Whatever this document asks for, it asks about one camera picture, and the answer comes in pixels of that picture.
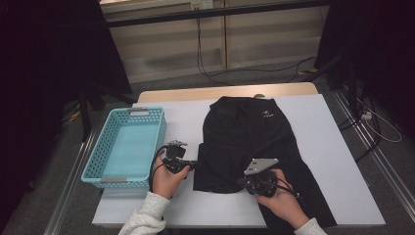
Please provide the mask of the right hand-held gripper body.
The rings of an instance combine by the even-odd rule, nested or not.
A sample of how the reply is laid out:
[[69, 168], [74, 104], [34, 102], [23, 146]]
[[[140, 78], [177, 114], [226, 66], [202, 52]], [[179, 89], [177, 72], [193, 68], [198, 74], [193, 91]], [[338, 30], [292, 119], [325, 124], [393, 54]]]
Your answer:
[[277, 177], [271, 169], [278, 163], [278, 159], [252, 159], [244, 170], [240, 185], [251, 195], [272, 197], [277, 191]]

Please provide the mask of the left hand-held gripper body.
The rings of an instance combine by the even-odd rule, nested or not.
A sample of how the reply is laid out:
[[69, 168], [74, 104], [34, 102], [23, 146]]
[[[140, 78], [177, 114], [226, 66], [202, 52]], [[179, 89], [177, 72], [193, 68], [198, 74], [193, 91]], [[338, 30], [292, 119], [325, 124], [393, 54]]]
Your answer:
[[170, 141], [166, 145], [162, 161], [171, 173], [178, 173], [189, 164], [183, 159], [186, 153], [184, 146], [186, 143], [177, 140]]

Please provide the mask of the black pants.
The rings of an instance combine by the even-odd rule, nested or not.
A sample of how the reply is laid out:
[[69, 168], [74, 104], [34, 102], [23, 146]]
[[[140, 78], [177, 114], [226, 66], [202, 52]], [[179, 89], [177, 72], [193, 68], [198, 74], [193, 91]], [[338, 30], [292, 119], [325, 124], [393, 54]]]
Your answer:
[[306, 163], [286, 116], [273, 99], [222, 97], [209, 106], [194, 173], [196, 191], [219, 194], [243, 190], [237, 180], [253, 159], [277, 159], [277, 167], [300, 194], [307, 216], [335, 226], [328, 204]]

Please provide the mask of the light blue perforated plastic basket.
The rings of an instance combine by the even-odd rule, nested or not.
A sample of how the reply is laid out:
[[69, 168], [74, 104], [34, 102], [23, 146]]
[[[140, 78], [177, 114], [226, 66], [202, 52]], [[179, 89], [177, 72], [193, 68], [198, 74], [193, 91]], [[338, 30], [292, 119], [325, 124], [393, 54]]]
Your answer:
[[97, 188], [149, 188], [150, 166], [163, 145], [162, 107], [111, 110], [82, 172]]

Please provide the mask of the person's left hand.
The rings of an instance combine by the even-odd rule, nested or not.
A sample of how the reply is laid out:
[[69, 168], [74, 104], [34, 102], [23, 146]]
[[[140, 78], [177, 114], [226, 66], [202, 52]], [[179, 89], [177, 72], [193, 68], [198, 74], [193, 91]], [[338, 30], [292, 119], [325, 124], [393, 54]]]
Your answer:
[[160, 156], [155, 158], [155, 167], [152, 173], [152, 192], [166, 199], [170, 199], [180, 183], [187, 177], [190, 168], [185, 166], [178, 173], [170, 172]]

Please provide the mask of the person's right hand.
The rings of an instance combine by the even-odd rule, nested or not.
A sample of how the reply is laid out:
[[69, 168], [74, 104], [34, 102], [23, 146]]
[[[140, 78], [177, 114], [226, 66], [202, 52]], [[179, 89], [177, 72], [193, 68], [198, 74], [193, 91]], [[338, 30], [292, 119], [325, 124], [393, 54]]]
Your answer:
[[298, 230], [309, 221], [309, 218], [303, 212], [296, 197], [290, 193], [293, 188], [286, 180], [284, 172], [281, 169], [272, 169], [272, 172], [277, 178], [279, 188], [273, 197], [256, 195], [256, 200], [269, 208], [276, 216], [290, 223], [295, 230]]

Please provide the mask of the wooden table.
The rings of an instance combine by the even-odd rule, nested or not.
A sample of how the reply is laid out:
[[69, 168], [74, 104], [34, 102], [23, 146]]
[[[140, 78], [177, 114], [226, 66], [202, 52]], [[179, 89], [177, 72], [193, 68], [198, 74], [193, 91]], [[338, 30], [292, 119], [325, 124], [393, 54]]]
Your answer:
[[263, 95], [264, 97], [281, 97], [314, 95], [317, 93], [317, 88], [313, 83], [295, 82], [145, 91], [138, 97], [138, 102], [154, 103], [214, 100], [222, 96], [254, 97], [255, 95]]

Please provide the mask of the white table sheet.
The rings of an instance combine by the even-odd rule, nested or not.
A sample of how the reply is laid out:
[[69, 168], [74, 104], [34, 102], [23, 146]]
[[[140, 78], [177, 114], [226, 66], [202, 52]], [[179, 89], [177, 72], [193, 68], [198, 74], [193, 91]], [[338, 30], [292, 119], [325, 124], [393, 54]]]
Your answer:
[[[297, 139], [300, 156], [317, 181], [340, 227], [383, 225], [385, 220], [356, 165], [322, 95], [275, 99]], [[214, 101], [164, 101], [164, 139], [187, 144], [185, 157], [198, 153], [202, 125]], [[163, 218], [169, 228], [264, 228], [254, 196], [246, 191], [214, 194], [193, 189], [193, 176], [182, 181]]]

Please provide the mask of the black metal stand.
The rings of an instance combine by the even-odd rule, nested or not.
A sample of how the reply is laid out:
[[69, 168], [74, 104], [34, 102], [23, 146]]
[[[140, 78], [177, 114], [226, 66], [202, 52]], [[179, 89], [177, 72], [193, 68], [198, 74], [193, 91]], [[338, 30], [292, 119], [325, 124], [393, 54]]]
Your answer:
[[132, 105], [135, 103], [133, 98], [128, 97], [125, 94], [116, 92], [115, 90], [98, 84], [96, 82], [82, 82], [78, 85], [78, 103], [80, 108], [83, 136], [82, 141], [85, 142], [89, 134], [91, 133], [91, 123], [89, 118], [88, 105], [94, 110], [102, 111], [106, 104], [102, 98], [102, 95], [106, 94], [117, 100]]
[[349, 55], [341, 53], [335, 56], [330, 62], [309, 75], [304, 82], [312, 82], [322, 75], [326, 76], [330, 89], [341, 89], [346, 86], [349, 110], [354, 118], [358, 118], [355, 65]]

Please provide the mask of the black horizontal bar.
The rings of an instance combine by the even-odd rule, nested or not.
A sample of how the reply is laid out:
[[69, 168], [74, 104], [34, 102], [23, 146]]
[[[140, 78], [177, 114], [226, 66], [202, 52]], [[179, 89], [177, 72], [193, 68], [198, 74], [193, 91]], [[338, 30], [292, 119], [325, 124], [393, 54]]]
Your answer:
[[166, 22], [177, 22], [213, 17], [234, 16], [262, 12], [296, 10], [312, 7], [330, 6], [334, 0], [289, 0], [279, 3], [267, 3], [258, 5], [247, 5], [238, 7], [225, 7], [209, 10], [196, 10], [179, 13], [168, 13], [145, 17], [127, 17], [107, 20], [108, 27], [121, 27], [138, 24], [156, 24]]

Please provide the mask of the black curtain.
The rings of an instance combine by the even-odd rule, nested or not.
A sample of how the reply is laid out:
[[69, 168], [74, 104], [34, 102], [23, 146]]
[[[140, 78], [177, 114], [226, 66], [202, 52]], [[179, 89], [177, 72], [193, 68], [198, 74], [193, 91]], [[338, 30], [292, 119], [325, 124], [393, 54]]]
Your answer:
[[100, 0], [0, 0], [0, 231], [44, 164], [64, 106], [131, 88]]
[[415, 138], [415, 0], [333, 0], [314, 65], [344, 54], [368, 92]]

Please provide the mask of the metal floor rail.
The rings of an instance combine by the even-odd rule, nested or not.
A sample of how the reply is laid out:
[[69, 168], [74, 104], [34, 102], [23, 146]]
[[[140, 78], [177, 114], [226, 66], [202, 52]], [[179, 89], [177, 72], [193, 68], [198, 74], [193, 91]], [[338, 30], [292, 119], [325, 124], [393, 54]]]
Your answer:
[[351, 115], [348, 100], [343, 91], [335, 91], [333, 96], [347, 117], [346, 125], [342, 125], [342, 129], [352, 128], [366, 148], [363, 154], [359, 154], [354, 159], [355, 162], [360, 164], [364, 159], [368, 158], [374, 161], [400, 204], [412, 222], [415, 223], [415, 189], [412, 190], [408, 187], [408, 184], [404, 182], [396, 168], [392, 165], [389, 156], [382, 148], [382, 144], [392, 144], [395, 148], [402, 142], [402, 134], [394, 125], [375, 111], [371, 99], [365, 102], [357, 98], [357, 105], [363, 109], [363, 112], [369, 111], [372, 113], [371, 120], [363, 120], [361, 117], [353, 117]]
[[65, 184], [64, 190], [59, 197], [58, 203], [55, 205], [52, 215], [47, 223], [43, 235], [59, 235], [65, 217], [69, 210], [72, 197], [76, 186], [81, 179], [81, 175], [88, 161], [89, 154], [92, 151], [93, 143], [97, 137], [97, 129], [94, 128], [82, 141], [80, 149], [75, 158], [73, 167], [71, 168], [69, 178]]

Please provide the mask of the vertical metal wall strip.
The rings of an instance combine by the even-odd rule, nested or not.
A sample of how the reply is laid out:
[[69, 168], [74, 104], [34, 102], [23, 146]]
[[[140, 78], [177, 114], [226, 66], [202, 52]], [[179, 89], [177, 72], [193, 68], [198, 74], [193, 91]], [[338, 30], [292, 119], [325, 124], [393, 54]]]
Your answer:
[[[221, 7], [228, 7], [228, 0], [221, 0]], [[222, 16], [222, 67], [224, 70], [228, 70], [228, 33], [227, 33], [227, 17]]]

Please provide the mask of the white wall socket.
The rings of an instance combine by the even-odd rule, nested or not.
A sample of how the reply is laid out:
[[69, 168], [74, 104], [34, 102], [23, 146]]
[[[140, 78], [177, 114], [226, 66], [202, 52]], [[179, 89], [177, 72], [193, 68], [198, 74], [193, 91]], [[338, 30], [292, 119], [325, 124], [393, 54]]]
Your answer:
[[213, 0], [192, 0], [190, 2], [190, 8], [192, 11], [212, 9]]

